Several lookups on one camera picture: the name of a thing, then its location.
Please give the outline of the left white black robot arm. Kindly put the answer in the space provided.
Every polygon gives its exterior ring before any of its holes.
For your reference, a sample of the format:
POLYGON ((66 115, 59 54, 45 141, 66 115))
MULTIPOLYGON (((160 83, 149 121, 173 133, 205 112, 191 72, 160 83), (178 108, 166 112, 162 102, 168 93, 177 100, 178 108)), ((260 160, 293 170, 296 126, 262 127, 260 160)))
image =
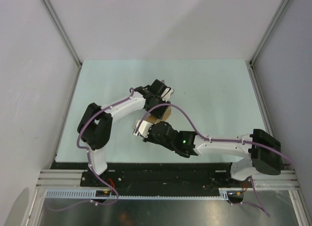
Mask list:
POLYGON ((127 97, 107 106, 89 104, 77 128, 76 145, 87 151, 88 166, 93 172, 90 180, 98 187, 108 181, 104 147, 110 139, 113 123, 134 111, 148 111, 153 106, 170 103, 174 89, 156 79, 151 85, 131 87, 129 92, 127 97))

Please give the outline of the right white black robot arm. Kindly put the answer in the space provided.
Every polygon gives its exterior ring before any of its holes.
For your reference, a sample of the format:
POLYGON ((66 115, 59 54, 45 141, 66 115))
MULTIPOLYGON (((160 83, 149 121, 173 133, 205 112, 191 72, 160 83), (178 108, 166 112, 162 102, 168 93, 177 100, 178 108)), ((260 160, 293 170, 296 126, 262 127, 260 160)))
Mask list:
POLYGON ((229 187, 237 187, 257 173, 280 175, 282 169, 281 143, 261 129, 254 129, 247 135, 212 138, 200 136, 195 131, 177 131, 168 122, 144 121, 136 135, 143 137, 144 142, 161 145, 184 158, 211 154, 240 157, 225 175, 229 187))

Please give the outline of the brown cardboard express box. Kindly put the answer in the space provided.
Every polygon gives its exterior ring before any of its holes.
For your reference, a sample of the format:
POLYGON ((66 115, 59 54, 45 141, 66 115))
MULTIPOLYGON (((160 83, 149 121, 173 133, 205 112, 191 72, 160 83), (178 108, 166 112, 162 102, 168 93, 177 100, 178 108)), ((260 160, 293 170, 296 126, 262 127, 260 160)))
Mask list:
POLYGON ((149 115, 145 121, 149 122, 149 123, 153 123, 153 124, 157 124, 159 122, 162 122, 162 121, 167 121, 167 119, 170 117, 171 115, 171 107, 169 106, 168 109, 166 109, 162 119, 158 119, 157 117, 153 116, 153 115, 149 115))

